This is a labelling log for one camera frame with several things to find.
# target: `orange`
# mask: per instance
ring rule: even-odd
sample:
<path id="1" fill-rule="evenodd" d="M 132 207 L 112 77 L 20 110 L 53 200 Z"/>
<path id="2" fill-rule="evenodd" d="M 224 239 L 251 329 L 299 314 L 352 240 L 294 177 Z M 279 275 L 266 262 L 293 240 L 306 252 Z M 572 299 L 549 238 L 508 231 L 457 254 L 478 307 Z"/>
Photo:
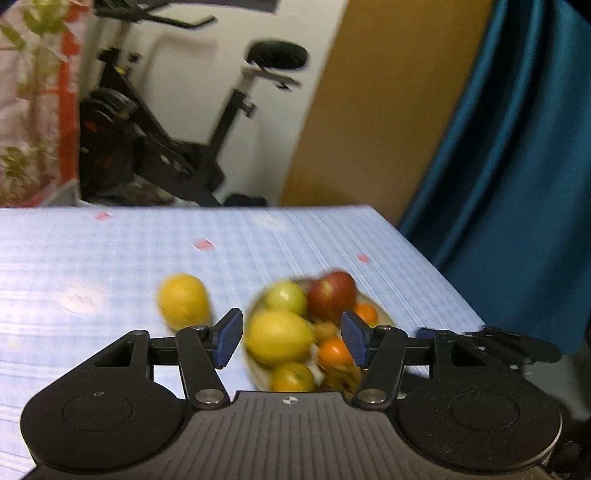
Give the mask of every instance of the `orange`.
<path id="1" fill-rule="evenodd" d="M 332 337 L 320 344 L 316 362 L 320 368 L 326 370 L 330 367 L 353 365 L 353 357 L 342 338 Z"/>
<path id="2" fill-rule="evenodd" d="M 378 311 L 369 303 L 358 303 L 353 311 L 370 327 L 378 324 Z"/>
<path id="3" fill-rule="evenodd" d="M 298 362 L 280 365 L 271 374 L 273 392 L 311 392 L 315 387 L 310 369 Z"/>

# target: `table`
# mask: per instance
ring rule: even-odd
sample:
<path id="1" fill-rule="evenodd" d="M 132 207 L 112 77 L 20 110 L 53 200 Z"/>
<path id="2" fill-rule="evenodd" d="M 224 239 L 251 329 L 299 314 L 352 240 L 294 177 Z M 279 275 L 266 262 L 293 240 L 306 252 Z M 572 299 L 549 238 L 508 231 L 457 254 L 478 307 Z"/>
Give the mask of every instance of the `table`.
<path id="1" fill-rule="evenodd" d="M 0 209 L 0 478 L 33 467 L 18 419 L 36 392 L 134 329 L 172 334 L 154 300 L 162 280 L 203 280 L 220 318 L 284 277 L 350 272 L 409 334 L 478 330 L 443 276 L 367 206 L 313 209 Z M 242 349 L 220 377 L 252 390 Z M 182 396 L 176 367 L 155 380 Z"/>

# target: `yellow lemon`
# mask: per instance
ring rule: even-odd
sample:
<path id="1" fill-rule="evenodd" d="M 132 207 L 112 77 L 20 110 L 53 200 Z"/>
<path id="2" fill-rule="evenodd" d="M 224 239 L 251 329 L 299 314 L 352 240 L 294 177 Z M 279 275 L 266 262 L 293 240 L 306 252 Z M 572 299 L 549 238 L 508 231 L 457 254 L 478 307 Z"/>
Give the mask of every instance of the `yellow lemon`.
<path id="1" fill-rule="evenodd" d="M 307 366 L 298 362 L 280 365 L 271 374 L 273 392 L 312 392 L 315 388 L 314 375 Z"/>
<path id="2" fill-rule="evenodd" d="M 158 291 L 158 308 L 174 330 L 212 322 L 205 286 L 197 277 L 186 273 L 164 280 Z"/>
<path id="3" fill-rule="evenodd" d="M 314 333 L 308 323 L 288 310 L 256 314 L 245 338 L 251 357 L 266 367 L 306 360 L 313 343 Z"/>

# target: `bike seat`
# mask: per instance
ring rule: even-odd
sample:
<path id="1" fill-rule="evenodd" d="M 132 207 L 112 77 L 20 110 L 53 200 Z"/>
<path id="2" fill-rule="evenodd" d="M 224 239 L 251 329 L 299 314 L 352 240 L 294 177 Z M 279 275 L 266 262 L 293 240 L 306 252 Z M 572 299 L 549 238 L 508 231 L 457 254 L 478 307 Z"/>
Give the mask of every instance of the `bike seat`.
<path id="1" fill-rule="evenodd" d="M 245 60 L 262 69 L 297 70 L 308 62 L 308 51 L 283 40 L 256 40 L 250 44 Z"/>

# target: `floor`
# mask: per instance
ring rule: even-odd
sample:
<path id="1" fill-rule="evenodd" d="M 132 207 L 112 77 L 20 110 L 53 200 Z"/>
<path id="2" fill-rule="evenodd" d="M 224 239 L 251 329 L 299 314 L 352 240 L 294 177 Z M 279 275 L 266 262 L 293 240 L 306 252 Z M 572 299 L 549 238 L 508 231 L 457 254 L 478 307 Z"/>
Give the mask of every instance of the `floor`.
<path id="1" fill-rule="evenodd" d="M 575 355 L 555 364 L 534 364 L 527 379 L 569 408 L 574 419 L 591 417 L 591 350 L 586 342 Z"/>

